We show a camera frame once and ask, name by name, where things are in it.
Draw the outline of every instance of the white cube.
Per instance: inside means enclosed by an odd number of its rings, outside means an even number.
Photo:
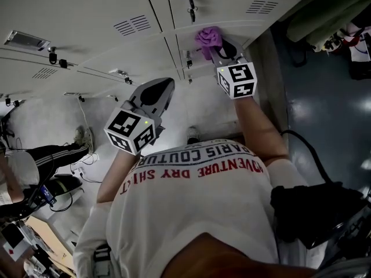
[[[253,63],[244,63],[217,69],[218,83],[231,99],[254,96],[256,73]]]
[[[118,107],[111,114],[104,131],[113,146],[132,155],[156,138],[152,119]]]

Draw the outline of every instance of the person's foot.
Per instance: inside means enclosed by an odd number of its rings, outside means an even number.
[[[94,135],[90,128],[86,129],[82,142],[87,148],[89,148],[90,154],[94,152]]]
[[[81,145],[83,145],[82,140],[83,140],[83,127],[82,126],[79,126],[75,130],[74,143],[76,143],[77,145],[81,146]]]
[[[195,126],[191,126],[187,131],[187,144],[198,143],[200,138],[199,131]]]

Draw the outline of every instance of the purple towel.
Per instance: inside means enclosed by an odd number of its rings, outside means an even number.
[[[218,27],[208,27],[202,29],[195,37],[196,42],[201,45],[202,53],[205,59],[211,60],[210,47],[222,47],[221,33]]]

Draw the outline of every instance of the white t-shirt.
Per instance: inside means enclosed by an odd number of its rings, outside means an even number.
[[[106,242],[122,277],[160,277],[205,232],[251,259],[278,263],[270,206],[278,185],[306,183],[290,161],[266,168],[230,140],[148,155],[133,166],[112,203],[92,209],[74,252],[78,277],[90,277],[91,256]]]
[[[15,152],[6,157],[8,166],[13,171],[19,185],[24,189],[31,184],[39,183],[39,171],[32,156],[26,151]],[[8,194],[3,172],[0,170],[0,206],[12,204]]]

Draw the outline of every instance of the ventilation slot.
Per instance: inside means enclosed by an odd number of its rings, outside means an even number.
[[[246,13],[269,14],[277,4],[277,2],[254,0]]]
[[[123,36],[133,34],[137,31],[142,31],[151,28],[150,22],[147,20],[146,16],[137,16],[130,20],[123,21],[119,24],[114,25],[117,31]]]
[[[55,70],[55,69],[42,68],[32,78],[46,79],[49,76],[53,75],[55,72],[57,72],[57,70]]]

